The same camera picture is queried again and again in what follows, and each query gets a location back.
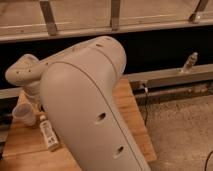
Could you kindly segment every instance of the small object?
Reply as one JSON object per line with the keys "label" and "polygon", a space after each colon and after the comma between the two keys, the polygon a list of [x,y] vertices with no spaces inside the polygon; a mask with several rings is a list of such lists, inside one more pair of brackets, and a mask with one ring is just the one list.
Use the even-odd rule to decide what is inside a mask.
{"label": "small object", "polygon": [[203,12],[196,12],[196,13],[192,14],[191,21],[194,24],[198,24],[201,21],[202,16],[203,16]]}
{"label": "small object", "polygon": [[17,104],[12,111],[12,115],[16,120],[22,121],[26,126],[33,126],[36,124],[33,106],[28,102]]}
{"label": "small object", "polygon": [[195,63],[197,62],[197,56],[198,53],[194,52],[193,54],[191,54],[186,63],[184,64],[183,68],[181,69],[180,73],[181,74],[187,74],[189,73],[189,71],[191,70],[191,68],[195,65]]}
{"label": "small object", "polygon": [[44,136],[45,144],[50,151],[54,151],[59,147],[58,139],[52,129],[50,121],[45,115],[40,116],[40,129]]}
{"label": "small object", "polygon": [[145,91],[145,93],[148,95],[148,93],[149,93],[148,87],[144,87],[144,91]]}
{"label": "small object", "polygon": [[138,89],[145,89],[147,88],[147,83],[148,83],[148,80],[140,80],[139,82],[139,86],[138,86]]}

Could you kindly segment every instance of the metal frame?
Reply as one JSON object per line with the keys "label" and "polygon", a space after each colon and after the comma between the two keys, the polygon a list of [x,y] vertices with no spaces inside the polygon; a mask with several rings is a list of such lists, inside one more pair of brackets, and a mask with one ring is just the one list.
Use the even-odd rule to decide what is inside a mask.
{"label": "metal frame", "polygon": [[0,42],[28,41],[41,39],[56,39],[64,37],[80,37],[101,34],[116,34],[124,32],[137,32],[156,29],[194,27],[203,25],[212,25],[213,18],[207,19],[206,15],[212,15],[213,12],[204,13],[203,18],[199,17],[208,3],[208,0],[200,0],[196,10],[188,21],[188,14],[180,15],[157,15],[157,16],[141,16],[133,18],[120,18],[121,0],[111,0],[111,18],[110,25],[103,25],[97,28],[72,28],[72,23],[55,23],[54,11],[51,9],[50,0],[39,0],[45,23],[32,25],[18,25],[0,27]]}
{"label": "metal frame", "polygon": [[55,24],[55,19],[53,16],[51,4],[49,0],[39,0],[40,6],[41,6],[41,11],[44,16],[44,20],[46,23],[47,27],[47,32],[50,36],[55,36],[58,32],[56,24]]}
{"label": "metal frame", "polygon": [[190,20],[194,23],[199,23],[202,19],[203,12],[209,0],[200,0],[194,13],[191,15]]}
{"label": "metal frame", "polygon": [[113,31],[119,29],[121,0],[111,0],[111,27]]}
{"label": "metal frame", "polygon": [[213,64],[193,66],[187,74],[180,74],[181,68],[165,69],[124,75],[133,90],[171,86],[198,81],[213,80]]}

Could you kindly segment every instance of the black wall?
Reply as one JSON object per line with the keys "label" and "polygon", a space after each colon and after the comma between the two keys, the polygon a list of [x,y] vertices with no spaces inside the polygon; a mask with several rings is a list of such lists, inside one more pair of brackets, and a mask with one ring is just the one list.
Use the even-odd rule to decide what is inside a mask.
{"label": "black wall", "polygon": [[[198,64],[213,63],[213,26],[146,31],[112,35],[127,54],[125,73],[181,67],[188,55],[198,52]],[[20,56],[31,53],[39,59],[92,37],[66,38],[0,44],[0,89],[12,87],[5,70]]]}

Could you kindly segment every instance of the wooden table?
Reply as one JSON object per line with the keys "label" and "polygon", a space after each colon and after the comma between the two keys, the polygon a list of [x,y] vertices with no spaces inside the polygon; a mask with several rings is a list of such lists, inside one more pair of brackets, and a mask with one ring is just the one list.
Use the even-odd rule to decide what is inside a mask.
{"label": "wooden table", "polygon": [[[156,154],[128,80],[120,80],[113,92],[116,104],[146,160]],[[46,149],[38,127],[13,121],[0,162],[0,171],[80,171],[72,154],[62,143],[55,152]]]}

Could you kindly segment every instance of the metal rail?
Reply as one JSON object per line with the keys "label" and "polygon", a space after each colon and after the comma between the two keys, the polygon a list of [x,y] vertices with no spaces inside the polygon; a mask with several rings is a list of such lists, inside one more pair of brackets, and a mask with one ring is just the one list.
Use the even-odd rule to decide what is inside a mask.
{"label": "metal rail", "polygon": [[180,73],[181,68],[165,69],[124,75],[130,81],[133,90],[143,88],[156,88],[185,83],[213,80],[213,64],[193,66],[187,74]]}
{"label": "metal rail", "polygon": [[[167,29],[167,28],[180,28],[180,27],[195,27],[195,26],[204,26],[204,25],[212,25],[213,24],[213,18],[212,14],[213,11],[205,12],[207,3],[209,0],[196,0],[194,3],[191,3],[193,7],[190,9],[190,12],[184,11],[185,13],[168,13],[168,14],[156,14],[156,15],[139,15],[138,11],[135,15],[133,15],[130,10],[130,15],[122,16],[124,12],[122,12],[123,7],[125,6],[125,2],[127,1],[121,1],[121,0],[110,0],[109,3],[105,3],[105,1],[101,1],[99,3],[107,4],[111,6],[108,8],[108,6],[104,6],[103,9],[106,10],[103,21],[99,23],[96,26],[93,26],[94,18],[98,18],[95,15],[92,15],[94,18],[88,21],[87,24],[76,24],[78,21],[78,18],[66,18],[64,20],[63,16],[69,16],[70,14],[72,16],[75,15],[74,13],[65,13],[64,11],[57,11],[56,9],[56,1],[51,0],[19,0],[19,3],[17,3],[16,0],[2,0],[0,4],[0,18],[1,21],[3,19],[10,20],[13,18],[13,15],[5,15],[10,13],[10,10],[15,10],[14,14],[20,14],[20,2],[23,3],[25,6],[24,9],[31,9],[30,5],[27,4],[29,2],[33,3],[33,7],[35,7],[34,11],[30,13],[30,16],[26,17],[28,20],[25,22],[24,20],[20,20],[19,24],[19,18],[15,20],[14,25],[9,23],[2,24],[0,26],[0,42],[17,42],[17,41],[29,41],[29,40],[41,40],[41,39],[56,39],[56,38],[64,38],[64,37],[80,37],[80,36],[91,36],[91,35],[101,35],[101,34],[116,34],[116,33],[125,33],[125,32],[137,32],[137,31],[147,31],[147,30],[158,30],[158,29]],[[190,4],[188,1],[185,2],[180,1],[180,3],[184,4]],[[18,4],[19,8],[16,8],[12,4]],[[56,11],[52,11],[51,5],[55,5],[54,9]],[[141,11],[143,11],[143,8],[146,8],[143,6],[143,3],[140,2],[141,5]]]}

